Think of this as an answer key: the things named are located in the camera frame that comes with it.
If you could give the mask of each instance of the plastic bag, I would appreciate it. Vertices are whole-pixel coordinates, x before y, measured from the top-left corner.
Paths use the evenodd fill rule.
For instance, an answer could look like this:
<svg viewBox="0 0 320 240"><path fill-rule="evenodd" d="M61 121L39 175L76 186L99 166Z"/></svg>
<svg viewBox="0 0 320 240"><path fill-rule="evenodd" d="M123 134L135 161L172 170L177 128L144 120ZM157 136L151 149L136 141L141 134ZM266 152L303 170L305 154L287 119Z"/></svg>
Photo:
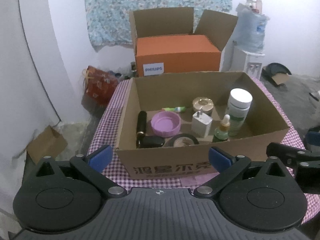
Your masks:
<svg viewBox="0 0 320 240"><path fill-rule="evenodd" d="M107 106L118 85L117 78L108 72L89 66L85 80L85 93L99 105Z"/></svg>
<svg viewBox="0 0 320 240"><path fill-rule="evenodd" d="M261 53L265 37L265 28L269 17L253 12L248 8L238 12L238 27L235 41L240 49Z"/></svg>

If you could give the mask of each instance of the purple lid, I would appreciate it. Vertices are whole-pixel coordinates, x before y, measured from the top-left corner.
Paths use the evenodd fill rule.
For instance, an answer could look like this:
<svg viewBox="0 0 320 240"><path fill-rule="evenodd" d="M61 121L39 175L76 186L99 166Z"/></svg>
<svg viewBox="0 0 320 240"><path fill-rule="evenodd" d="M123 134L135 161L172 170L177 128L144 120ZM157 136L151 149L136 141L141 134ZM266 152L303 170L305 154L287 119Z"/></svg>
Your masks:
<svg viewBox="0 0 320 240"><path fill-rule="evenodd" d="M181 118L175 112L161 111L151 119L151 127L155 135L168 138L179 133Z"/></svg>

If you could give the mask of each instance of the white label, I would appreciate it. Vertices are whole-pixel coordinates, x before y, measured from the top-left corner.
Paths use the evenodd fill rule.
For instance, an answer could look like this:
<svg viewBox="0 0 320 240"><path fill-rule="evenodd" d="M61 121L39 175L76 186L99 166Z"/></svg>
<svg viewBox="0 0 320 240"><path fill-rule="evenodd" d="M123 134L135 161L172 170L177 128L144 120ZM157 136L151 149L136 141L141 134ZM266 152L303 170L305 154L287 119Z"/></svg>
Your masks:
<svg viewBox="0 0 320 240"><path fill-rule="evenodd" d="M160 75L164 72L164 64L162 63L151 63L143 64L143 74L145 76Z"/></svg>

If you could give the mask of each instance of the gray ribbed panel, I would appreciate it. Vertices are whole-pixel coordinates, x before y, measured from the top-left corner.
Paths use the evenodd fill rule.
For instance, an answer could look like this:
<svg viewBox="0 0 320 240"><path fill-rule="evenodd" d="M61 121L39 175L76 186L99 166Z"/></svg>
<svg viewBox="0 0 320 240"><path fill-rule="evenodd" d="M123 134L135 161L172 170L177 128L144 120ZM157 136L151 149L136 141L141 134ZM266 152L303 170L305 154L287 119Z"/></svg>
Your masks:
<svg viewBox="0 0 320 240"><path fill-rule="evenodd" d="M185 188L133 188L124 198L108 200L87 225L59 235L22 231L16 240L307 240L297 229L258 234L239 228L211 200L198 199Z"/></svg>

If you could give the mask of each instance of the door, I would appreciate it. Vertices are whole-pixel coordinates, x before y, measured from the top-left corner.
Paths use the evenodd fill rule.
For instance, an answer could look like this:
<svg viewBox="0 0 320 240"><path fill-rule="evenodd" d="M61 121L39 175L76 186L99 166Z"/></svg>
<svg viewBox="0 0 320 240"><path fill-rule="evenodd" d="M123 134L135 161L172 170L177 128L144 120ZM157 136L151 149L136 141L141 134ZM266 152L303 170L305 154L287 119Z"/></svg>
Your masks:
<svg viewBox="0 0 320 240"><path fill-rule="evenodd" d="M12 214L27 144L59 122L37 75L18 0L0 0L0 212Z"/></svg>

